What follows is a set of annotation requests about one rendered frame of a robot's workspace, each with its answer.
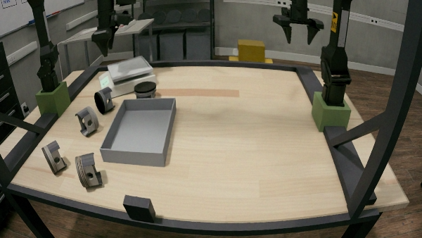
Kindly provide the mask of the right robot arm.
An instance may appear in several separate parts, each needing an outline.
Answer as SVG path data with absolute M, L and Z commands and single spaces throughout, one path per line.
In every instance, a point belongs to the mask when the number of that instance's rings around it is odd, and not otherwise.
M 321 78 L 325 83 L 321 95 L 327 106 L 345 107 L 345 88 L 352 81 L 345 52 L 351 1 L 333 0 L 330 41 L 321 49 Z

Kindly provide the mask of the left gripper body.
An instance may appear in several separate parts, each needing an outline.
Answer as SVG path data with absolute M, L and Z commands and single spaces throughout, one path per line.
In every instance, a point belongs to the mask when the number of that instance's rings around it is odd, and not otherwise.
M 112 35 L 112 30 L 115 29 L 115 26 L 119 27 L 120 24 L 115 24 L 110 26 L 111 15 L 115 12 L 114 8 L 107 11 L 100 11 L 96 18 L 98 18 L 98 27 L 97 30 L 92 34 L 91 41 L 95 42 L 102 39 L 108 39 Z

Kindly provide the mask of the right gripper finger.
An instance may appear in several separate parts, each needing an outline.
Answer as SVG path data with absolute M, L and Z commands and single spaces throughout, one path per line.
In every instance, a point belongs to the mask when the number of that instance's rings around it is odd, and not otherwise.
M 290 44 L 292 27 L 291 26 L 282 26 L 282 25 L 281 25 L 281 27 L 283 28 L 283 31 L 285 32 L 286 39 L 287 39 L 288 43 Z
M 313 38 L 315 37 L 315 35 L 317 34 L 318 31 L 320 31 L 320 29 L 315 29 L 312 28 L 310 26 L 307 25 L 307 29 L 308 29 L 308 34 L 307 34 L 307 44 L 310 45 Z

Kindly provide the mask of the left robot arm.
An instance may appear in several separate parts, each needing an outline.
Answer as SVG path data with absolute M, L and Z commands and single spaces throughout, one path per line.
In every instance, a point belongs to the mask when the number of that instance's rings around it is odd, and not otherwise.
M 37 72 L 38 78 L 41 80 L 42 90 L 44 92 L 53 92 L 59 85 L 55 64 L 58 60 L 58 46 L 51 42 L 49 27 L 44 9 L 44 0 L 27 0 L 32 8 L 34 22 L 37 29 L 37 35 L 40 44 L 40 63 L 41 67 Z M 135 4 L 136 0 L 116 0 L 116 5 L 127 6 Z M 114 8 L 114 0 L 97 0 L 98 12 L 107 11 Z M 111 15 L 110 26 L 115 24 L 128 25 L 131 18 L 129 11 L 115 13 Z

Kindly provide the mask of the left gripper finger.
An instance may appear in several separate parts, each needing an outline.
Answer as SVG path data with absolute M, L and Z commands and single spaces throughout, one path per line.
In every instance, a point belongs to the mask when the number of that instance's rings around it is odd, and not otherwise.
M 110 38 L 110 40 L 108 41 L 108 48 L 111 50 L 113 48 L 113 40 L 114 40 L 114 36 L 115 33 L 117 32 L 119 28 L 115 28 L 114 30 L 112 30 L 112 37 Z
M 94 42 L 97 45 L 97 47 L 99 48 L 99 50 L 101 51 L 101 53 L 103 54 L 104 57 L 108 56 L 108 41 L 110 40 L 110 38 L 102 39 L 100 41 L 95 41 L 96 43 Z

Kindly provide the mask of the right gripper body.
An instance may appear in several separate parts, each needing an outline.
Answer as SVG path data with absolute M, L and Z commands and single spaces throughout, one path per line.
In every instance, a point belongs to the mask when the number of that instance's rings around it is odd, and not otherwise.
M 307 18 L 307 11 L 309 11 L 307 5 L 296 4 L 292 2 L 292 4 L 290 4 L 290 7 L 292 7 L 291 18 L 288 18 L 284 15 L 274 15 L 273 22 L 282 26 L 290 26 L 291 23 L 295 23 L 309 25 L 310 27 L 315 29 L 324 29 L 324 24 L 322 21 L 314 18 Z

